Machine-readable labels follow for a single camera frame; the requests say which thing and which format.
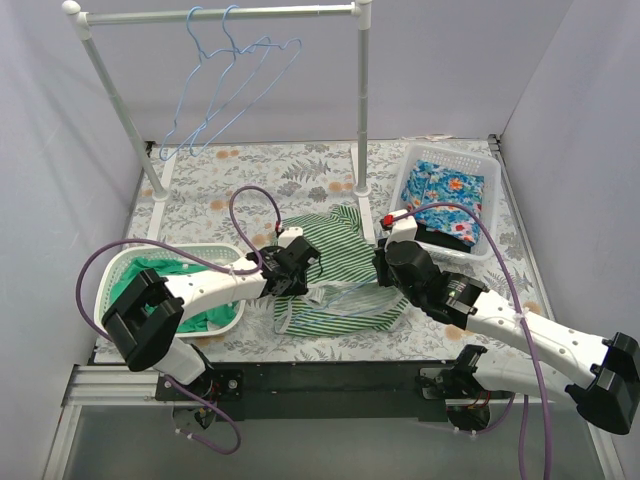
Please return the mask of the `green striped tank top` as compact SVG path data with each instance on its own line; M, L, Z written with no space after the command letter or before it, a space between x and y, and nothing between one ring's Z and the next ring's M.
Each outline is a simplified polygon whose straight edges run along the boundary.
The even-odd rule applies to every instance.
M364 282L371 278L376 281L376 270L372 263L374 248L362 236L358 209L338 205L328 213L289 218L284 221L284 225L301 227L304 237L321 253L319 262L308 270L308 290L311 285L323 281ZM302 296L275 300L274 329L276 333L302 337L328 337L365 330L388 331L395 328L408 306L408 301L403 296L400 306L382 315L325 319L315 324L294 325L291 321L291 313L298 313L303 306L299 297Z

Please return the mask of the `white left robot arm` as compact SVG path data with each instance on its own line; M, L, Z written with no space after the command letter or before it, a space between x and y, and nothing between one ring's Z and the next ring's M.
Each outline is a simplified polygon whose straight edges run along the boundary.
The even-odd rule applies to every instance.
M176 336L179 325L234 302L304 295L307 271L320 259L320 251L297 236L222 271L162 276L146 269L115 299L101 324L130 371L154 369L177 381L188 398L200 400L212 390L214 368L195 346Z

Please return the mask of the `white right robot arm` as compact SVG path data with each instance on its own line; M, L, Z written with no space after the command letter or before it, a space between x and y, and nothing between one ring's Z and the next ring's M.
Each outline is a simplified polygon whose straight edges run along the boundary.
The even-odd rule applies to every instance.
M382 242L373 265L380 286L397 288L428 318L529 354L532 364L524 366L499 362L485 347L464 348L443 379L460 395L511 391L571 402L594 426L630 433L639 407L639 343L633 337L601 337L518 311L484 283L441 270L414 241Z

